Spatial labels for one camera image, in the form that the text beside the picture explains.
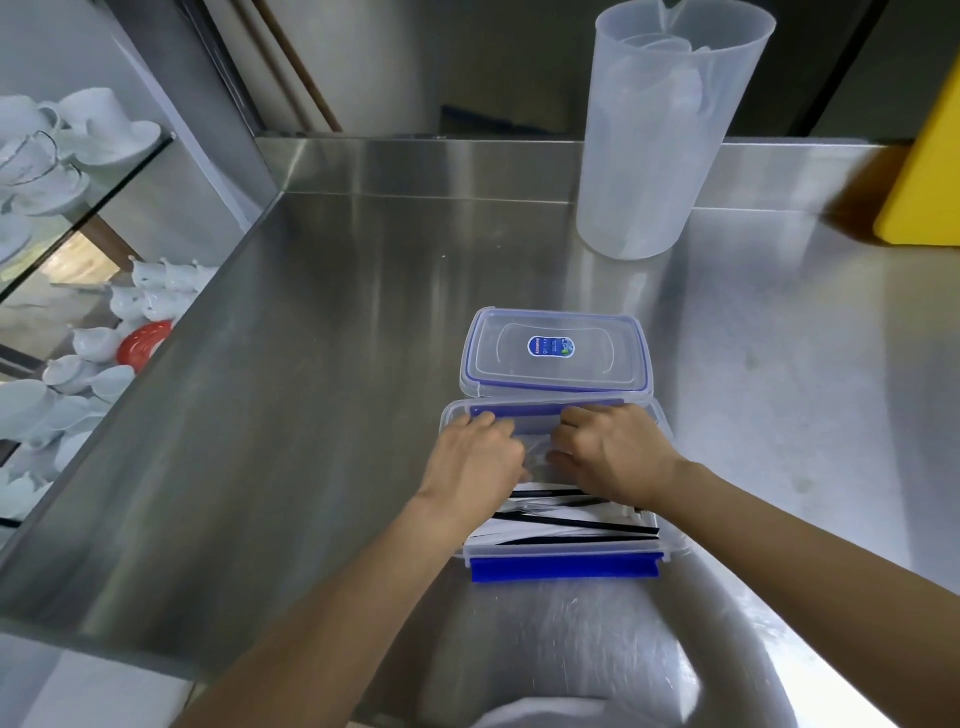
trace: container label sticker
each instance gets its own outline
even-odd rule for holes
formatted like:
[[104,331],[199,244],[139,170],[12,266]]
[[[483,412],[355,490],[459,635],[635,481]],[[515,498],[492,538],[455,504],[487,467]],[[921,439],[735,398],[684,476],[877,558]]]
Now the container label sticker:
[[576,347],[573,339],[565,336],[531,336],[527,342],[527,351],[533,356],[559,356],[568,359],[573,356]]

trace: stainless steel counter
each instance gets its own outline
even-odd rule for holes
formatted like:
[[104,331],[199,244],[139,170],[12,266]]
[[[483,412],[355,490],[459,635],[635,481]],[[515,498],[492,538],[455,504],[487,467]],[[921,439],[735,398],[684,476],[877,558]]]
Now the stainless steel counter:
[[[864,170],[901,154],[728,145],[680,243],[624,263],[576,234],[572,143],[262,148],[298,191],[0,553],[4,629],[223,670],[414,492],[485,305],[636,315],[682,452],[960,590],[960,256],[821,214],[875,203]],[[887,724],[698,547],[651,581],[472,585],[451,562],[358,715],[465,725],[527,695]]]

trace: white saucer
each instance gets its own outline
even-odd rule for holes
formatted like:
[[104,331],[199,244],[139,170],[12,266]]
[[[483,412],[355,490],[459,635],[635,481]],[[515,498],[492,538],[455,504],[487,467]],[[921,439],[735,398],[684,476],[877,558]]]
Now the white saucer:
[[106,167],[111,164],[122,164],[130,161],[144,152],[154,148],[160,141],[160,135],[163,129],[153,121],[134,121],[131,124],[133,130],[133,141],[123,146],[112,147],[92,147],[86,149],[78,148],[74,151],[75,159],[87,167]]
[[77,178],[77,183],[69,193],[61,195],[54,200],[44,200],[43,202],[34,202],[17,195],[13,198],[10,209],[27,217],[44,217],[47,215],[62,215],[73,209],[84,200],[86,189],[90,187],[90,176],[86,172],[81,172]]
[[23,215],[0,215],[0,263],[6,263],[26,247],[34,236],[32,227]]

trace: white cloth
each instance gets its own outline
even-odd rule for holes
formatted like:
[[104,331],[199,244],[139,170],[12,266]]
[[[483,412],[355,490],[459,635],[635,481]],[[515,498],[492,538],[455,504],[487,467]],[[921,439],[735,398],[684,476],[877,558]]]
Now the white cloth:
[[662,728],[662,723],[608,700],[526,697],[490,711],[473,728]]

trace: hand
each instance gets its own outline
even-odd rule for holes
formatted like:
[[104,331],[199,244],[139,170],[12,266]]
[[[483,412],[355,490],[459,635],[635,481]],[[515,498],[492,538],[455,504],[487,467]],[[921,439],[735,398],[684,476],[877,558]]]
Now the hand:
[[588,493],[657,510],[684,460],[657,423],[635,404],[568,407],[553,431],[559,451],[547,459],[577,478]]
[[440,434],[411,505],[425,509],[456,546],[503,505],[525,475],[526,448],[513,432],[513,420],[483,412],[473,421],[464,415]]

